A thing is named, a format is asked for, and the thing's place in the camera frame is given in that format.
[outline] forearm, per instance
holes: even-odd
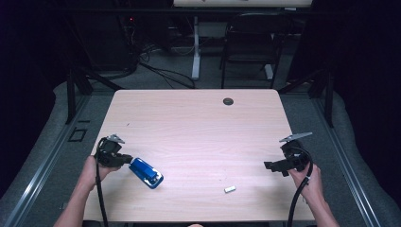
[[[339,226],[333,213],[331,212],[330,206],[324,200],[323,197],[313,198],[306,200],[310,210],[312,211],[313,217],[316,220],[318,226],[332,227]]]
[[[67,204],[67,207],[62,212],[61,216],[54,226],[81,227],[85,204],[90,192],[91,188],[88,188],[88,186],[85,186],[82,183],[78,183],[76,188],[74,189],[70,201]]]

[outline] gray floor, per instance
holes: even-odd
[[[195,82],[198,89],[218,89],[220,86],[218,65],[221,48],[217,44],[218,42],[213,40],[205,40],[201,46],[200,79]],[[285,86],[295,47],[296,39],[289,39],[275,89]],[[193,52],[189,50],[174,48],[171,53],[156,50],[148,55],[147,64],[190,77]],[[183,77],[177,79],[187,82]],[[68,202],[82,164],[94,146],[113,98],[110,88],[94,80],[91,82],[95,91],[91,96],[78,96],[78,114],[70,125],[64,124],[67,117],[66,85],[63,83],[55,89],[57,100],[53,113],[22,170],[0,200],[1,226],[52,226],[61,213],[62,205]],[[169,85],[162,77],[142,66],[132,75],[114,79],[113,82],[126,89],[186,89],[174,82]],[[305,94],[308,86],[305,84],[290,94],[282,95],[281,98],[292,131],[313,132],[312,136],[306,137],[302,142],[322,169],[324,194],[340,225],[399,226],[401,212],[377,184],[374,175],[360,158],[353,130],[340,97],[335,95],[335,128],[330,129],[322,119],[322,102],[319,99],[309,99]],[[86,130],[82,141],[68,141],[74,129]],[[295,226],[311,223],[313,221],[295,222]],[[207,223],[206,226],[209,225],[242,224]],[[246,225],[266,226],[266,223]],[[270,226],[283,225],[281,222],[273,222]]]

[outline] desk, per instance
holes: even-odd
[[[229,97],[233,105],[225,105]],[[284,158],[278,141],[291,134],[274,90],[120,90],[101,127],[117,133],[121,153],[165,176],[149,189],[127,165],[103,182],[109,221],[286,220],[295,186],[265,169]],[[224,193],[234,185],[236,191]],[[84,219],[102,221],[96,189]],[[313,219],[300,198],[294,219]]]
[[[174,0],[174,7],[178,8],[309,8],[311,4],[312,0]],[[192,79],[199,79],[200,67],[199,23],[195,16]],[[265,70],[272,77],[271,67]]]

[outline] wood grain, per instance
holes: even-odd
[[[234,104],[225,105],[226,97]],[[110,221],[288,218],[294,183],[264,167],[284,159],[278,141],[291,134],[274,90],[118,91],[96,143],[113,133],[126,142],[121,153],[142,158],[165,179],[152,190],[127,165],[110,174],[102,182]],[[102,220],[96,189],[85,219]],[[302,199],[295,219],[313,219]]]

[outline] table leg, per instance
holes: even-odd
[[[200,36],[199,36],[199,24],[198,17],[194,18],[194,63],[192,65],[192,79],[199,79],[200,77],[200,66],[201,66],[201,54],[200,54]]]

